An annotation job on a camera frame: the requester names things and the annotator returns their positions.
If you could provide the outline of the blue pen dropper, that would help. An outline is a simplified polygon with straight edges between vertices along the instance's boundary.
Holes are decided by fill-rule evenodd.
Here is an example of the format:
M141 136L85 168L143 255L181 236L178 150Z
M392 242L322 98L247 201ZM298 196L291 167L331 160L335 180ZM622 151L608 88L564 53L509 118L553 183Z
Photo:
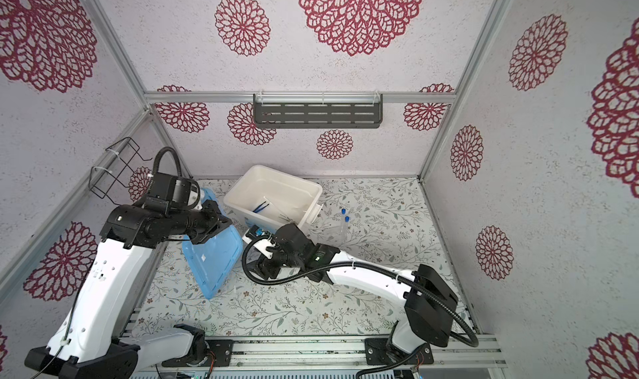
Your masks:
M254 210L253 213L259 213L261 211L263 211L264 209L266 209L267 207L269 207L270 203L269 202L262 202L260 205L258 205Z

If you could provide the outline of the white plastic storage bin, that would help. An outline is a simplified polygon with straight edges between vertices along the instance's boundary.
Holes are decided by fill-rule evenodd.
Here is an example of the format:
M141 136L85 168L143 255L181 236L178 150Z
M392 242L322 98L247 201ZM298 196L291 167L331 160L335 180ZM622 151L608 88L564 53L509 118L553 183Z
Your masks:
M255 165L225 195L224 204L248 226L257 225L269 232L276 232L280 227L294 223L306 232L323 207L320 204L322 192L323 188L315 182ZM289 222L279 219L273 207L253 213L264 202L264 196L285 203L291 210L293 220Z

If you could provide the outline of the blue plastic bin lid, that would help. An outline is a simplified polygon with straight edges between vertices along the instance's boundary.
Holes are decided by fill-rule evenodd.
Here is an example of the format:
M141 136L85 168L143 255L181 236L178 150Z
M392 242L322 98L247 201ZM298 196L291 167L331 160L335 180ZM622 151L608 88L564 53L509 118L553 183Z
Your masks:
M182 252L202 295L212 299L240 258L243 241L210 189L200 190L195 224L186 230Z

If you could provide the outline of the white glass stirring rod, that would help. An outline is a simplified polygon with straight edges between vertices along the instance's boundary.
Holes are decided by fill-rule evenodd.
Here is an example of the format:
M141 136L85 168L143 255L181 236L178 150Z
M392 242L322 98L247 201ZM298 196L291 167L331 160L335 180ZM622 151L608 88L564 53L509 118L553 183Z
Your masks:
M264 196L263 197L264 201L267 204L267 207L273 207L273 209L277 212L277 217L281 220L286 220L291 222L293 220L293 217L291 215L291 210L288 208L288 206L280 201L273 201L270 198Z

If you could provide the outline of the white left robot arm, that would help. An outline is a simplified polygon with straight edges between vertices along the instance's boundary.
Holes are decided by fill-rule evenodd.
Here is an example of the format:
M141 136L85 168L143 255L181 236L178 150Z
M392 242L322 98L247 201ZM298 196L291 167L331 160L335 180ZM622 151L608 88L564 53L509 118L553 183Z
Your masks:
M116 207L101 230L98 253L72 308L48 344L28 352L24 364L58 378L128 378L169 360L197 365L207 359L203 330L179 324L139 342L115 337L116 322L156 247L171 237L203 244L231 227L217 202L191 210Z

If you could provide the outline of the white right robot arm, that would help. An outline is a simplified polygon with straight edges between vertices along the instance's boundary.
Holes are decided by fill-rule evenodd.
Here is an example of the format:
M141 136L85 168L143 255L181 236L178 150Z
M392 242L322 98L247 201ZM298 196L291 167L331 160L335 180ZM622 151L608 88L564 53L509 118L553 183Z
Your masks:
M411 271L366 262L337 247L313 242L294 224L274 234L255 225L242 240L246 244L242 268L252 282L283 284L282 271L292 268L297 274L289 277L291 282L307 278L354 287L404 310L387 342L390 350L408 353L423 343L449 345L459 298L432 267L421 264Z

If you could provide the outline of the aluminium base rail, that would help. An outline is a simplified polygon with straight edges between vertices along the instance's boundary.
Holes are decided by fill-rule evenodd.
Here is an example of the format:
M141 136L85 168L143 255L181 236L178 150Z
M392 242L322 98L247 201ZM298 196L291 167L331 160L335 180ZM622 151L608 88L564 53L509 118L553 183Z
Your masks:
M359 370L372 367L366 362L366 336L309 337L208 337L235 342L229 367L214 367L215 372L275 370ZM481 335L479 345L470 347L451 340L445 348L430 346L432 365L406 365L421 368L465 369L507 367L497 339Z

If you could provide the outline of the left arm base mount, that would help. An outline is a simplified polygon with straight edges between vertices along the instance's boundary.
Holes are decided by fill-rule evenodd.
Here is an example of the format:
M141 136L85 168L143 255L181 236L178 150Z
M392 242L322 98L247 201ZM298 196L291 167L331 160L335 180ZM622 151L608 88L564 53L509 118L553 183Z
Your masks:
M162 367L229 367L235 342L199 338L193 342L189 352L180 358L161 363Z

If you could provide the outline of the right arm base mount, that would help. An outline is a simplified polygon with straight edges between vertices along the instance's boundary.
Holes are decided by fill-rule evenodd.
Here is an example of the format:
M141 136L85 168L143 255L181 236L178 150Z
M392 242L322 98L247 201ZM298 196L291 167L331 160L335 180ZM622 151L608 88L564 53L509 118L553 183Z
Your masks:
M393 346L386 337L367 337L364 339L364 353L369 366L391 365L409 355L409 352L401 351ZM406 362L407 365L432 365L433 363L434 356L430 346L427 346Z

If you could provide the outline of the grey wall shelf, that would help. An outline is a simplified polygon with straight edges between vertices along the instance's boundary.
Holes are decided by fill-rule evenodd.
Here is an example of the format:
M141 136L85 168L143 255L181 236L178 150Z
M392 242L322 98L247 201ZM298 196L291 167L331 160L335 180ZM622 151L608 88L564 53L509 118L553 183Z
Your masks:
M259 129L377 129L383 122L383 104L380 94L362 99L278 99L255 94L252 111Z

